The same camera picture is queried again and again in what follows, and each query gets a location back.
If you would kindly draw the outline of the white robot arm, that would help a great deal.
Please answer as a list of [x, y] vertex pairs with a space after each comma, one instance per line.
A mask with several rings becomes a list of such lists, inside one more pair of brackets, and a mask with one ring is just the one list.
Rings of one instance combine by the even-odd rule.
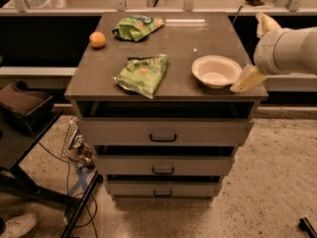
[[282, 28], [274, 18], [259, 12], [255, 64], [247, 63], [230, 87], [245, 92], [264, 82], [269, 75], [317, 74], [317, 28]]

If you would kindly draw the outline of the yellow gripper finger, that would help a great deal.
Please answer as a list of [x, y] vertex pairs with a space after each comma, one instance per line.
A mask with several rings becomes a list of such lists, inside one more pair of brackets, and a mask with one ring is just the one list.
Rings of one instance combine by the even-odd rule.
[[230, 90], [237, 93], [245, 92], [262, 83], [264, 80], [266, 80], [264, 73], [259, 71], [256, 66], [247, 64], [243, 68], [239, 78], [230, 87]]
[[266, 33], [274, 29], [280, 29], [280, 25], [271, 16], [259, 12], [256, 14], [258, 20], [257, 37], [261, 39]]

